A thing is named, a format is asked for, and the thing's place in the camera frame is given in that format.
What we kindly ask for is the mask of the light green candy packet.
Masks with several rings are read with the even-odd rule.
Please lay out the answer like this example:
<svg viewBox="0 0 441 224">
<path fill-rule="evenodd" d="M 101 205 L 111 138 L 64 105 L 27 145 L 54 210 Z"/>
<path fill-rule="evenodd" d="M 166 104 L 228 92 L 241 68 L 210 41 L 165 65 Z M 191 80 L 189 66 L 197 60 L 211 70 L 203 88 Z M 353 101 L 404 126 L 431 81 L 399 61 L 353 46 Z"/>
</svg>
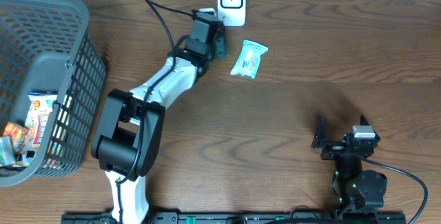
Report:
<svg viewBox="0 0 441 224">
<path fill-rule="evenodd" d="M 245 39 L 238 59 L 232 68 L 232 76 L 240 75 L 255 79 L 258 74 L 261 57 L 269 48 L 255 41 Z"/>
</svg>

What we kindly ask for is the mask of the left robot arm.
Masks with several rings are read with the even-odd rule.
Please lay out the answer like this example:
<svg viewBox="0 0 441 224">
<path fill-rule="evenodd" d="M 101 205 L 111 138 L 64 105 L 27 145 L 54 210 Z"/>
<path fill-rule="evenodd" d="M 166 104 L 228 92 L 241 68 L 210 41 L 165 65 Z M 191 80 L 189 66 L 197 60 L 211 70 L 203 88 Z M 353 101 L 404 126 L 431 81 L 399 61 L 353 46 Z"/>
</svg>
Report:
<svg viewBox="0 0 441 224">
<path fill-rule="evenodd" d="M 193 28 L 168 54 L 165 65 L 130 91 L 113 89 L 106 97 L 91 154 L 105 171 L 114 206 L 113 223 L 142 223 L 150 211 L 146 176 L 160 146 L 165 111 L 227 54 L 226 29 L 215 9 L 193 13 Z"/>
</svg>

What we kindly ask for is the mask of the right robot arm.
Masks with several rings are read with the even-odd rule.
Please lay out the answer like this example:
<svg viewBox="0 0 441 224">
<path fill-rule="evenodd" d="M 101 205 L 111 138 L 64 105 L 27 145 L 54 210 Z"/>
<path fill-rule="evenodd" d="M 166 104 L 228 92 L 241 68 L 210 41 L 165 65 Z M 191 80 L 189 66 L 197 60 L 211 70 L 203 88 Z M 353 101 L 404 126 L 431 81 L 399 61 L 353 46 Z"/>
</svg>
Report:
<svg viewBox="0 0 441 224">
<path fill-rule="evenodd" d="M 332 141 L 327 136 L 325 121 L 320 117 L 311 146 L 321 150 L 322 160 L 335 162 L 332 189 L 340 199 L 340 207 L 336 210 L 338 218 L 375 212 L 384 206 L 386 176 L 362 168 L 362 160 L 373 154 L 379 141 L 380 137 L 364 116 L 360 117 L 360 124 L 353 126 L 341 140 Z"/>
</svg>

